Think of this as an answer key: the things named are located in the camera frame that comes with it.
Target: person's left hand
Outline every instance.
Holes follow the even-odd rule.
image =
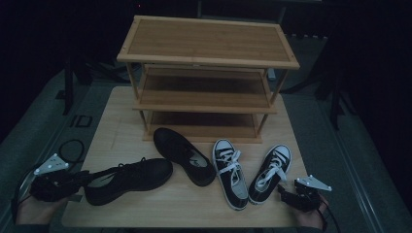
[[[62,198],[56,202],[44,202],[30,196],[18,205],[16,224],[50,224],[54,213],[67,201],[68,198]]]

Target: shelf leg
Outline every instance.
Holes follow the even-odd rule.
[[[276,83],[275,89],[273,90],[272,97],[270,98],[270,104],[274,105],[276,96],[278,96],[279,91],[282,88],[283,83],[285,82],[285,78],[288,75],[289,70],[283,70],[281,76],[279,77],[278,82]]]
[[[258,135],[260,134],[261,129],[263,128],[263,125],[266,123],[267,116],[268,115],[263,115],[263,118],[261,119],[260,125],[258,126],[258,129],[257,129],[257,134]]]
[[[143,113],[143,111],[139,111],[139,114],[140,114],[140,118],[143,120],[143,124],[145,125],[145,130],[146,132],[148,132],[149,127],[148,127],[148,124],[146,123],[145,114]]]
[[[136,97],[136,100],[138,100],[139,92],[138,92],[138,86],[136,84],[136,77],[134,76],[133,67],[131,66],[131,63],[126,63],[126,67],[127,67],[127,73],[130,78],[131,86],[133,87],[134,96]]]

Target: shoe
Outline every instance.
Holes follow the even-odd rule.
[[[216,172],[209,159],[178,132],[158,128],[154,132],[154,145],[163,157],[181,165],[194,184],[206,186],[215,179]]]
[[[252,204],[263,204],[279,181],[286,181],[291,161],[291,151],[284,145],[278,145],[269,151],[249,186],[249,201]]]
[[[218,140],[213,147],[213,164],[221,181],[224,196],[230,208],[241,211],[248,204],[248,188],[242,168],[237,161],[240,151],[228,140]]]
[[[119,164],[119,167],[98,172],[84,186],[88,203],[93,206],[108,204],[128,191],[149,191],[166,183],[173,173],[173,165],[164,158],[142,158],[140,162]]]

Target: top shelf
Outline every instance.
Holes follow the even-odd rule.
[[[118,61],[298,69],[278,24],[136,16]]]

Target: hand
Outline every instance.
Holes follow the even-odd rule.
[[[54,213],[67,201],[68,198],[63,198],[56,202],[44,202],[30,196],[18,205],[16,224],[50,224]]]
[[[319,211],[323,214],[326,210],[328,202],[323,195],[320,196],[323,202],[319,207]],[[324,219],[322,216],[320,216],[317,210],[304,213],[300,210],[292,208],[292,211],[297,219],[299,226],[314,227],[321,230],[324,228]]]

